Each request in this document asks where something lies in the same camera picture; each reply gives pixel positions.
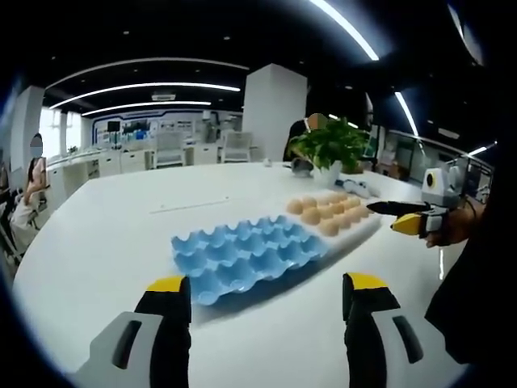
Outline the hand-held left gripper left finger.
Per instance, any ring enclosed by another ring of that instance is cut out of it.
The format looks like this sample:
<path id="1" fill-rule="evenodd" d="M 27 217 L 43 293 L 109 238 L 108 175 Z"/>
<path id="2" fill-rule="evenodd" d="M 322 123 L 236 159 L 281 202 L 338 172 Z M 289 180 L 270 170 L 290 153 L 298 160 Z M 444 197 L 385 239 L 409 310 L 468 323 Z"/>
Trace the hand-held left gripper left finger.
<path id="1" fill-rule="evenodd" d="M 133 311 L 90 343 L 76 387 L 188 387 L 191 286 L 186 276 L 156 280 Z"/>

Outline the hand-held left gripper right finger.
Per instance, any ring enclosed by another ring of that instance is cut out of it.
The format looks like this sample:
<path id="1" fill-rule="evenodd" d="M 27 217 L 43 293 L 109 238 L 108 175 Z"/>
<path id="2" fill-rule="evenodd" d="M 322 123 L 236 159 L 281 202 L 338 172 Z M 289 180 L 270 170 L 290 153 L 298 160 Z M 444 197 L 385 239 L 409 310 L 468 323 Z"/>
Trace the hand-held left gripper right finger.
<path id="1" fill-rule="evenodd" d="M 373 275 L 343 275 L 343 321 L 350 387 L 450 387 L 467 369 L 448 355 L 441 333 Z"/>

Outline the person's right hand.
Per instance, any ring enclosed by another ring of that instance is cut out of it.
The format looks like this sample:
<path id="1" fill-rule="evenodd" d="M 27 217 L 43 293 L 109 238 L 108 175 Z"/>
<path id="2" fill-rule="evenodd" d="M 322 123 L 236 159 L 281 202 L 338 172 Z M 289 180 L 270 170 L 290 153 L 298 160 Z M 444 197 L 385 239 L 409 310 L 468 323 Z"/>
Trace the person's right hand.
<path id="1" fill-rule="evenodd" d="M 484 204 L 471 200 L 465 201 L 462 207 L 448 214 L 440 231 L 427 235 L 425 238 L 427 248 L 446 247 L 469 239 L 477 228 L 484 210 Z"/>

